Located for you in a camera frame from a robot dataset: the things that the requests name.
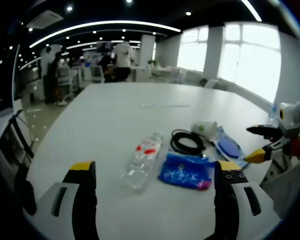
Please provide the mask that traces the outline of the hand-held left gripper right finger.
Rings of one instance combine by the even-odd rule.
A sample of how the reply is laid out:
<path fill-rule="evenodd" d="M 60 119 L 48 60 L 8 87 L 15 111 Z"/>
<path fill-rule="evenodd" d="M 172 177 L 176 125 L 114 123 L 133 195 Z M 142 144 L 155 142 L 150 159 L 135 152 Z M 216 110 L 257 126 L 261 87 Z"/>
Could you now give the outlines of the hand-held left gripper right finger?
<path fill-rule="evenodd" d="M 263 240 L 281 219 L 272 198 L 232 161 L 214 162 L 214 233 L 208 240 Z"/>

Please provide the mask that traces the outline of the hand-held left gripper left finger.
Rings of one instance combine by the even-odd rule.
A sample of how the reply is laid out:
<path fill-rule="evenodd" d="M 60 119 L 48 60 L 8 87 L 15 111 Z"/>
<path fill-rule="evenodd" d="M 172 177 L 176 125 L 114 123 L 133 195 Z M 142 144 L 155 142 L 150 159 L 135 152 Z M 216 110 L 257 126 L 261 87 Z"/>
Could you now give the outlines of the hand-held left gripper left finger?
<path fill-rule="evenodd" d="M 96 163 L 74 164 L 38 199 L 27 219 L 45 240 L 97 240 Z"/>

